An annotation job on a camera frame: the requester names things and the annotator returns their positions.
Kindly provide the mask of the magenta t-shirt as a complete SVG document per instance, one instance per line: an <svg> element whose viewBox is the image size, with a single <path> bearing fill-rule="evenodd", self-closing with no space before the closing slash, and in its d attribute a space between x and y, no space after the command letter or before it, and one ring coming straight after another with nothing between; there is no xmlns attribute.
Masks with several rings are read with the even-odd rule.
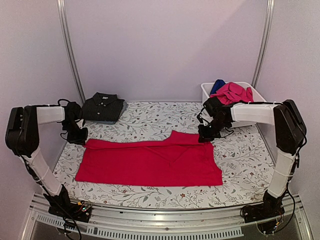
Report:
<svg viewBox="0 0 320 240"><path fill-rule="evenodd" d="M214 146L199 135L172 131L164 140L112 142L89 139L77 182L145 187L223 185Z"/></svg>

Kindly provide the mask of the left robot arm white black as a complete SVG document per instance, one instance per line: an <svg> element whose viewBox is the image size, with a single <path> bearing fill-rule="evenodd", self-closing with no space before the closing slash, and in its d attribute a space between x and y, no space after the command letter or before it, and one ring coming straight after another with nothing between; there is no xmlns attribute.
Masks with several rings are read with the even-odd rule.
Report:
<svg viewBox="0 0 320 240"><path fill-rule="evenodd" d="M40 149L39 126L51 123L62 125L62 133L70 144L85 145L88 129L84 126L82 108L75 101L66 105L27 105L10 111L5 144L24 163L33 180L43 189L49 203L48 212L67 220L87 223L92 207L81 201L73 203L66 187L60 183L45 161Z"/></svg>

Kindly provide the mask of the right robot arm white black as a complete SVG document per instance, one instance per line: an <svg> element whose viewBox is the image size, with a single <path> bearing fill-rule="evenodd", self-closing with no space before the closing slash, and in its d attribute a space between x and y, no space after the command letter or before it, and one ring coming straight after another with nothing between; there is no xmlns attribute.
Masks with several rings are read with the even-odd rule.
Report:
<svg viewBox="0 0 320 240"><path fill-rule="evenodd" d="M283 215L283 198L290 195L289 184L300 166L300 151L308 141L305 122L294 100L240 100L222 104L217 97L212 97L203 103L202 110L212 119L206 120L200 113L197 115L201 143L221 138L221 131L231 128L233 123L254 122L274 127L276 159L270 184L262 203L244 206L240 215L246 223Z"/></svg>

